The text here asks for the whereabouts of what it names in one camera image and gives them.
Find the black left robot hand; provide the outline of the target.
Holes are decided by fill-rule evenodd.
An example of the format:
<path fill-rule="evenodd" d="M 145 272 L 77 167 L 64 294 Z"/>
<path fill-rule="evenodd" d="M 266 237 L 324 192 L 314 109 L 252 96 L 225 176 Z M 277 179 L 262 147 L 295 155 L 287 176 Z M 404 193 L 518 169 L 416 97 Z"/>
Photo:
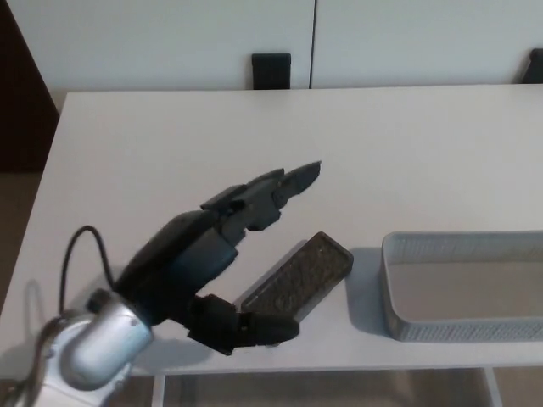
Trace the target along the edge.
<path fill-rule="evenodd" d="M 233 263 L 247 231 L 263 231 L 278 221 L 289 199 L 320 171 L 320 162 L 273 170 L 175 216 L 130 260 L 115 292 L 148 326 L 174 321 L 194 341 L 224 355 L 296 338 L 299 323 L 291 316 L 240 312 L 222 298 L 198 293 Z"/>

